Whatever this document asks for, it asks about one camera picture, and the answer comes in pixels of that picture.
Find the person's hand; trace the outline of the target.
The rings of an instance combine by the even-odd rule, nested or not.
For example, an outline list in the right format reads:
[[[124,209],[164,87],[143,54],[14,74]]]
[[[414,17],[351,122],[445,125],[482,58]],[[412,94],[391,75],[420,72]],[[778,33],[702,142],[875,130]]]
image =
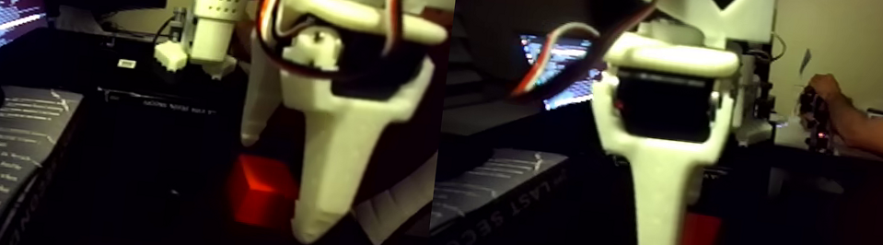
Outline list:
[[[843,97],[837,77],[813,74],[808,79],[803,94],[800,94],[799,111],[804,116],[814,115],[816,111],[823,111],[834,102],[843,100]]]

